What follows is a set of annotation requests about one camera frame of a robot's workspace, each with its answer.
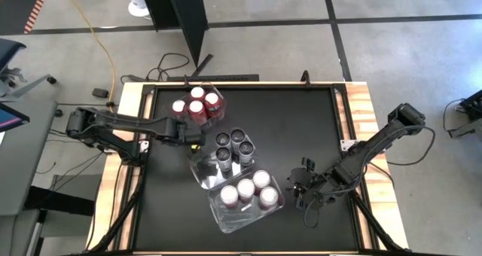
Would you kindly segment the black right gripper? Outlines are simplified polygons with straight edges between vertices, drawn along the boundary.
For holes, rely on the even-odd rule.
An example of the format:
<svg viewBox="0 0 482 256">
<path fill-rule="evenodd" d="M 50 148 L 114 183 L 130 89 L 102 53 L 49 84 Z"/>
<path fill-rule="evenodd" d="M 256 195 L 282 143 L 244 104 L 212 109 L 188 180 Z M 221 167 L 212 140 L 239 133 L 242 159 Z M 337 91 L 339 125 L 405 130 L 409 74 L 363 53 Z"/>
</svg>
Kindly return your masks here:
<svg viewBox="0 0 482 256">
<path fill-rule="evenodd" d="M 320 210 L 321 207 L 329 204 L 326 196 L 322 196 L 321 189 L 328 183 L 324 175 L 314 172 L 315 162 L 307 157 L 301 160 L 302 167 L 295 168 L 291 171 L 287 179 L 294 184 L 290 187 L 296 198 L 295 206 L 300 210 Z"/>
</svg>

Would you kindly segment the white red Spindrift can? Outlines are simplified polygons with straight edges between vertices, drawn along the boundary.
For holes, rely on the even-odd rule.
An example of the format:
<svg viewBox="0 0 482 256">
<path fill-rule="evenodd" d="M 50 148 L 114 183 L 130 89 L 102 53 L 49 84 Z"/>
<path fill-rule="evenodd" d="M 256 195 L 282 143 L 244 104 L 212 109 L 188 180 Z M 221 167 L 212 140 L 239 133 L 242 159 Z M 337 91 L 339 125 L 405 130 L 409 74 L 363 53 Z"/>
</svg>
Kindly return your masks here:
<svg viewBox="0 0 482 256">
<path fill-rule="evenodd" d="M 238 203 L 239 194 L 234 186 L 226 185 L 221 189 L 220 198 L 227 208 L 234 209 Z"/>
<path fill-rule="evenodd" d="M 255 185 L 251 179 L 244 178 L 240 180 L 236 186 L 239 200 L 242 203 L 247 203 L 252 200 L 255 194 Z"/>
<path fill-rule="evenodd" d="M 259 206 L 262 210 L 275 209 L 278 202 L 279 194 L 274 187 L 265 187 L 259 194 Z"/>
<path fill-rule="evenodd" d="M 252 182 L 255 186 L 255 195 L 270 185 L 270 174 L 265 170 L 258 170 L 252 177 Z"/>
</svg>

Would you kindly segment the clear plastic bin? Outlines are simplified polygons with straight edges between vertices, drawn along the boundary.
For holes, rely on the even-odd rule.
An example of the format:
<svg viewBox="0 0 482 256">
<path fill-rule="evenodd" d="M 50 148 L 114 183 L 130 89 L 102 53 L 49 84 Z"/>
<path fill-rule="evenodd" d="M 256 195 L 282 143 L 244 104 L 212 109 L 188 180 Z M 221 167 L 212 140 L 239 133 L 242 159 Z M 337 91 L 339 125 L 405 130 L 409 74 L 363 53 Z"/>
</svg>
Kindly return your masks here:
<svg viewBox="0 0 482 256">
<path fill-rule="evenodd" d="M 208 93 L 217 93 L 221 98 L 222 98 L 222 113 L 220 116 L 218 117 L 210 117 L 209 115 L 207 115 L 207 121 L 203 124 L 203 125 L 197 125 L 196 123 L 194 123 L 191 119 L 191 116 L 189 114 L 189 111 L 188 111 L 188 106 L 190 104 L 190 102 L 192 102 L 193 100 L 190 98 L 190 91 L 194 88 L 194 87 L 190 87 L 188 89 L 188 93 L 183 95 L 182 97 L 180 98 L 177 98 L 175 99 L 174 101 L 176 100 L 184 100 L 186 102 L 186 112 L 185 112 L 185 116 L 182 117 L 182 118 L 177 118 L 175 117 L 173 114 L 172 114 L 172 110 L 171 110 L 171 107 L 172 107 L 172 104 L 174 103 L 171 102 L 168 106 L 167 106 L 167 112 L 173 116 L 174 118 L 178 119 L 178 120 L 183 120 L 187 123 L 192 123 L 193 125 L 196 125 L 198 126 L 200 129 L 202 130 L 206 130 L 208 128 L 210 128 L 211 126 L 214 126 L 215 124 L 217 124 L 219 121 L 223 120 L 224 119 L 224 115 L 225 115 L 225 108 L 226 108 L 226 105 L 227 105 L 227 102 L 226 102 L 226 99 L 223 97 L 223 95 L 219 92 L 219 90 L 212 84 L 209 84 L 209 83 L 201 83 L 195 87 L 202 87 L 205 91 L 206 91 L 206 94 Z"/>
<path fill-rule="evenodd" d="M 231 131 L 222 132 L 222 133 L 227 133 L 230 136 Z M 249 138 L 248 134 L 245 131 L 244 133 L 246 134 L 245 141 L 249 141 L 254 145 L 252 140 Z M 239 152 L 234 153 L 231 148 L 230 149 L 231 156 L 232 156 L 231 171 L 222 172 L 219 169 L 216 156 L 215 156 L 215 152 L 218 150 L 218 146 L 215 143 L 215 137 L 210 142 L 210 145 L 208 145 L 206 148 L 198 147 L 197 149 L 192 151 L 192 154 L 188 156 L 189 165 L 195 179 L 197 180 L 199 185 L 206 190 L 210 190 L 214 187 L 220 186 L 223 183 L 227 182 L 228 180 L 231 180 L 232 178 L 237 177 L 238 175 L 241 175 L 243 172 L 250 169 L 255 164 L 255 152 L 254 152 L 252 163 L 248 166 L 242 166 L 239 163 Z"/>
<path fill-rule="evenodd" d="M 278 210 L 284 206 L 285 199 L 282 195 L 282 191 L 274 178 L 270 174 L 270 185 L 268 187 L 274 187 L 279 194 L 278 206 L 271 210 L 262 210 L 259 206 L 259 195 L 252 197 L 252 200 L 247 203 L 242 203 L 238 200 L 238 203 L 234 209 L 227 208 L 221 201 L 220 193 L 221 189 L 226 185 L 232 185 L 236 188 L 238 182 L 244 178 L 252 180 L 255 171 L 247 171 L 237 177 L 228 180 L 220 186 L 214 187 L 208 192 L 208 201 L 213 217 L 218 224 L 221 232 L 232 233 L 245 226 L 248 226 Z"/>
</svg>

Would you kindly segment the long black power strip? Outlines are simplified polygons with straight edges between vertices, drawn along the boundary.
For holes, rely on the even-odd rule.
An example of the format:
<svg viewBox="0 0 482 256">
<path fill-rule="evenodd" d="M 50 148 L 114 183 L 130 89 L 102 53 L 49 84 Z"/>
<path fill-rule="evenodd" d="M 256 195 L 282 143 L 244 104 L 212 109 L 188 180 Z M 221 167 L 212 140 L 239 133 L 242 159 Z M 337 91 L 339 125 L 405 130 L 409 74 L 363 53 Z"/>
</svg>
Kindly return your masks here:
<svg viewBox="0 0 482 256">
<path fill-rule="evenodd" d="M 179 76 L 169 77 L 168 82 L 216 82 L 216 81 L 260 81 L 259 74 L 244 75 L 197 75 L 197 76 Z"/>
</svg>

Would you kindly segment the black partition panel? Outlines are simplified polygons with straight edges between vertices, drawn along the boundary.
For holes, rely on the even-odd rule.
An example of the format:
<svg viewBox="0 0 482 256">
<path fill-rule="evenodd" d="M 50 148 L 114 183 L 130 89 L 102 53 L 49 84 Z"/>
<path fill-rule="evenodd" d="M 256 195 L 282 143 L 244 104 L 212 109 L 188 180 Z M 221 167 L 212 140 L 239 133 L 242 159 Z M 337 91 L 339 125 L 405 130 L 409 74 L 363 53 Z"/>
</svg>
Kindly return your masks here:
<svg viewBox="0 0 482 256">
<path fill-rule="evenodd" d="M 199 61 L 205 31 L 209 29 L 203 0 L 145 0 L 156 30 L 180 28 L 196 66 L 193 76 L 201 73 L 212 58 Z"/>
</svg>

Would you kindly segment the black desk base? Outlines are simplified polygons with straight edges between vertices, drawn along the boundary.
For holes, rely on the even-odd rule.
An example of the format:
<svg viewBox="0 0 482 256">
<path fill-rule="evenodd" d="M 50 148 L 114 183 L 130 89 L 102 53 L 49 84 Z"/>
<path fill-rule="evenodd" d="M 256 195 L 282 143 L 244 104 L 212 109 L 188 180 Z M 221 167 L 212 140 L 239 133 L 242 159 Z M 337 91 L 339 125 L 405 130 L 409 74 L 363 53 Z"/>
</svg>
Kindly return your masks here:
<svg viewBox="0 0 482 256">
<path fill-rule="evenodd" d="M 46 188 L 31 186 L 23 207 L 25 209 L 43 209 L 74 215 L 92 216 L 94 214 L 95 202 Z"/>
</svg>

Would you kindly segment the grey desk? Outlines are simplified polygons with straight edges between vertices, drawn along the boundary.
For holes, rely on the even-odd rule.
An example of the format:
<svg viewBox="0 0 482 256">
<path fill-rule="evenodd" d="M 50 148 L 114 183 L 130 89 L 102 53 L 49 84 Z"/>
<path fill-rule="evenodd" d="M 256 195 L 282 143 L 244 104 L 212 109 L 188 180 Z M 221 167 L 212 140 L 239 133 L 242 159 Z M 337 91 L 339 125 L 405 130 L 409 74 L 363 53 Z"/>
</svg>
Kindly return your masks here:
<svg viewBox="0 0 482 256">
<path fill-rule="evenodd" d="M 0 143 L 0 216 L 22 211 L 57 108 L 53 101 L 6 105 L 28 116 L 30 122 L 8 130 Z"/>
</svg>

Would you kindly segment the monitor with blue screen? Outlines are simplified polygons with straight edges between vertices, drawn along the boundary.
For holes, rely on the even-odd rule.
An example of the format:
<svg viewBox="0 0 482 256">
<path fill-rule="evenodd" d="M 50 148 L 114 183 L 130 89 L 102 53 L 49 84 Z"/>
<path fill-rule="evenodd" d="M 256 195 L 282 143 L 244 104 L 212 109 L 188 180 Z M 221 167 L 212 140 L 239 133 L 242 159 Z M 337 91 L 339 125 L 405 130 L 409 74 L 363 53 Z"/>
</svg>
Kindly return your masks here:
<svg viewBox="0 0 482 256">
<path fill-rule="evenodd" d="M 0 133 L 12 130 L 29 122 L 30 118 L 27 115 L 0 102 Z"/>
</svg>

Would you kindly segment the grey stand leg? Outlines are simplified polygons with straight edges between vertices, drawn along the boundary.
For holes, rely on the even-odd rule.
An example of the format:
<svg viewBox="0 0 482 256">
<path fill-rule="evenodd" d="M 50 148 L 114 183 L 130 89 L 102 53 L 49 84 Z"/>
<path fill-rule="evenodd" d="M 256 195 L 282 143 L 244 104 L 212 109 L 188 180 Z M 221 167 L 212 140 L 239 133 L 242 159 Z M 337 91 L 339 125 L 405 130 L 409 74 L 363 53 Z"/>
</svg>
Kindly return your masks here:
<svg viewBox="0 0 482 256">
<path fill-rule="evenodd" d="M 475 134 L 482 141 L 482 118 L 462 125 L 454 130 L 449 130 L 451 138 L 459 138 L 467 134 Z"/>
</svg>

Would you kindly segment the black equipment box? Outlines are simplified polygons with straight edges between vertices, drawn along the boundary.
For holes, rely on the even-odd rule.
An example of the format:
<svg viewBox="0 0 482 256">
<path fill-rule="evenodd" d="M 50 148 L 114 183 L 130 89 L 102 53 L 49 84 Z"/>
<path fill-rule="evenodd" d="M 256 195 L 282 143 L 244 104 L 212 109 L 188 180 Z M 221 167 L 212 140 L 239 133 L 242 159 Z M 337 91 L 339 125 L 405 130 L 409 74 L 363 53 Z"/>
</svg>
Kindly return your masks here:
<svg viewBox="0 0 482 256">
<path fill-rule="evenodd" d="M 470 121 L 482 119 L 482 90 L 462 99 L 459 107 L 468 115 Z"/>
</svg>

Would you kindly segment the dark blue office chair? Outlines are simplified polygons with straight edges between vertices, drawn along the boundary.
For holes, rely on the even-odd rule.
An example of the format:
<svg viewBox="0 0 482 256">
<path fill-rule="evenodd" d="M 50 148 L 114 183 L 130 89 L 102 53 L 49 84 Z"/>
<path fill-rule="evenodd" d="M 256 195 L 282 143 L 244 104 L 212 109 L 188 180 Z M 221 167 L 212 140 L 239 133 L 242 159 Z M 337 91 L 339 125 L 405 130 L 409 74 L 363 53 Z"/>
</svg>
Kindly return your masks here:
<svg viewBox="0 0 482 256">
<path fill-rule="evenodd" d="M 44 75 L 29 82 L 24 78 L 20 68 L 11 69 L 8 66 L 11 60 L 24 49 L 26 49 L 26 45 L 23 43 L 0 38 L 0 98 L 18 99 L 43 81 L 52 85 L 57 83 L 57 79 L 52 75 Z"/>
</svg>

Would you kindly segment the black mat with orange edge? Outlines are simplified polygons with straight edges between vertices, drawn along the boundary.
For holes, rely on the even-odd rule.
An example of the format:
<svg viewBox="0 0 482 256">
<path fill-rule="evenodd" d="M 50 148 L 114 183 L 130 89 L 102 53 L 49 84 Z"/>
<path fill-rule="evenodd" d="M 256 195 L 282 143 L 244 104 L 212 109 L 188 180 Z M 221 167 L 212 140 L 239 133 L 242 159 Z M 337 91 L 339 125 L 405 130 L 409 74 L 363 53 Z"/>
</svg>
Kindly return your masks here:
<svg viewBox="0 0 482 256">
<path fill-rule="evenodd" d="M 0 35 L 30 33 L 45 0 L 0 0 Z"/>
</svg>

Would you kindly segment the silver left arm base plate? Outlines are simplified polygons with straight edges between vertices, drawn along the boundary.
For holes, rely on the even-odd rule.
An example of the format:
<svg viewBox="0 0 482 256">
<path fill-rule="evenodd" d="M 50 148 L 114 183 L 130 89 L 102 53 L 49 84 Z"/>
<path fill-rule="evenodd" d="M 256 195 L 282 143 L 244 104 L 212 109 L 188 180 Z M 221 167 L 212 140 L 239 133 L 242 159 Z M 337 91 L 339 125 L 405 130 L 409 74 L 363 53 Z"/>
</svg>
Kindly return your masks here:
<svg viewBox="0 0 482 256">
<path fill-rule="evenodd" d="M 109 146 L 99 145 L 99 150 L 105 153 L 119 153 L 120 151 L 124 151 L 124 152 L 129 151 L 132 154 L 141 154 L 141 153 L 146 153 L 148 149 L 149 149 L 149 141 L 147 140 L 127 142 L 127 146 L 125 148 L 111 148 Z"/>
</svg>

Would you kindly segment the black diagonal frame strut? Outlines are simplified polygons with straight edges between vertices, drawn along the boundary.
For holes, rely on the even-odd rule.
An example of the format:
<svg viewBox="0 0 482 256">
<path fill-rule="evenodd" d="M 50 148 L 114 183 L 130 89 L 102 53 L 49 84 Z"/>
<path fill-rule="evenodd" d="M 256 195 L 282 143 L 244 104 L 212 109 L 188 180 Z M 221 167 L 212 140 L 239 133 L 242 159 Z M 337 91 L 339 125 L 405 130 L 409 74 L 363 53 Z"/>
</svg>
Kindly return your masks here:
<svg viewBox="0 0 482 256">
<path fill-rule="evenodd" d="M 355 191 L 356 188 L 363 183 L 364 176 L 363 173 L 361 173 L 353 181 L 352 190 L 349 192 L 349 198 L 354 202 L 355 207 L 361 212 L 366 220 L 370 249 L 379 250 L 379 242 L 381 242 L 388 251 L 403 251 L 404 249 L 383 229 L 380 222 L 372 213 L 371 207 L 365 203 L 364 198 Z"/>
<path fill-rule="evenodd" d="M 129 198 L 125 206 L 120 210 L 116 220 L 114 223 L 109 227 L 107 233 L 99 240 L 99 242 L 92 248 L 89 248 L 88 251 L 91 253 L 94 252 L 101 252 L 106 251 L 109 244 L 112 240 L 116 237 L 117 232 L 122 228 L 124 222 L 131 212 L 133 207 L 137 204 L 142 194 L 142 183 L 143 183 L 143 175 L 144 171 L 141 169 L 139 174 L 137 175 L 138 181 L 135 186 L 135 190 L 133 191 L 132 196 Z"/>
</svg>

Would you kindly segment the black aluminium table frame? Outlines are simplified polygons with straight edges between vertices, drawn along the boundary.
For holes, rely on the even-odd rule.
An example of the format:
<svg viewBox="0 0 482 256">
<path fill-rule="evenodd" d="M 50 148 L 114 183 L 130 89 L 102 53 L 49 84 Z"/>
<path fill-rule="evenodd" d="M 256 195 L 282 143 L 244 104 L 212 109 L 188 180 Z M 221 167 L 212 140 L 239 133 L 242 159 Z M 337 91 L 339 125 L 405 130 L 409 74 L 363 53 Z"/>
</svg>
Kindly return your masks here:
<svg viewBox="0 0 482 256">
<path fill-rule="evenodd" d="M 368 139 L 377 130 L 377 119 L 374 113 L 368 86 L 365 82 L 332 82 L 336 96 L 337 123 L 344 139 Z M 119 105 L 120 111 L 131 115 L 135 111 L 149 114 L 154 110 L 155 83 L 128 83 L 124 86 Z M 395 190 L 389 182 L 388 164 L 384 155 L 374 158 L 374 166 L 361 182 L 357 192 L 365 207 L 371 211 L 373 217 L 392 241 L 400 246 L 407 245 L 406 234 L 398 209 Z M 109 227 L 119 216 L 122 208 L 127 204 L 127 197 L 134 192 L 139 178 L 136 170 L 128 169 L 120 164 L 117 156 L 108 157 L 99 196 L 96 200 L 96 213 L 93 217 L 87 248 L 93 248 L 101 238 L 107 234 Z M 360 251 L 378 249 L 386 251 L 382 237 L 378 235 L 374 226 L 354 206 L 352 212 L 353 232 L 359 243 Z M 126 217 L 119 231 L 116 233 L 107 251 L 129 250 L 136 241 L 138 210 L 132 209 Z"/>
</svg>

